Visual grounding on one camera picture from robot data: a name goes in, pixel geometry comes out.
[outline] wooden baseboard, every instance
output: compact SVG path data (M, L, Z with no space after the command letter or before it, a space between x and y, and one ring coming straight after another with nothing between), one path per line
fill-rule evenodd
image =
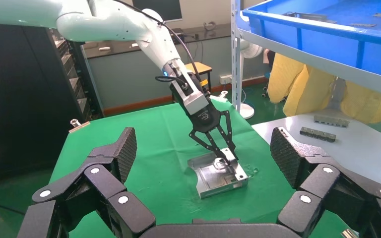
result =
M257 78L257 79L253 79L249 81L244 81L242 83L242 86L250 87L256 84L265 83L267 81L268 80L266 78ZM218 93L223 90L231 90L231 84L227 84L225 88L222 85L211 88L212 93ZM166 96L166 97L151 99L151 100L147 100L147 101L143 101L139 103L132 103L132 104L124 105L124 106L107 108L107 109L104 109L104 114L106 116L113 116L113 115L117 115L121 113L132 112L139 109L144 109L144 108L149 108L149 107L169 103L171 101L172 101L172 96Z

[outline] white table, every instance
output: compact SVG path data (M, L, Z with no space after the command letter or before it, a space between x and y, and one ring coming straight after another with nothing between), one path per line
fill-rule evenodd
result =
M318 124L314 123L314 115L346 119L350 123L348 128ZM381 183L380 132L341 112L331 110L260 123L253 125L252 128L270 144L272 130L278 126L284 127L301 143L322 147L345 168ZM300 135L302 126L335 134L336 141L330 143Z

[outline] power outlet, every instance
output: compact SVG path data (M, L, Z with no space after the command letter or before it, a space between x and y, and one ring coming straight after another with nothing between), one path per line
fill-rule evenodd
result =
M220 76L220 83L223 85L227 83L231 83L231 81L232 81L231 74Z

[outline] blue plastic bin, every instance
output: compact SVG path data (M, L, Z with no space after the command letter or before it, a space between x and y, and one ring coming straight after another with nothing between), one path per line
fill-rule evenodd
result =
M337 23L282 15L287 12L324 14ZM268 0L243 10L252 33L381 75L381 17L375 13L381 13L381 0Z

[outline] floor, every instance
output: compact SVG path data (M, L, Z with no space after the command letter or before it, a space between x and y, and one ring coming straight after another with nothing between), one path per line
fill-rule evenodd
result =
M255 115L248 120L250 124L285 117L282 113L283 103L274 105L262 97L264 86L259 84L244 88L247 95L246 103L255 108ZM231 101L231 92L227 96ZM0 208L0 237L15 238L17 236L23 220L22 213L25 213L27 207L31 205L31 195L48 184L51 174L52 170L37 171L0 181L0 206L15 210Z

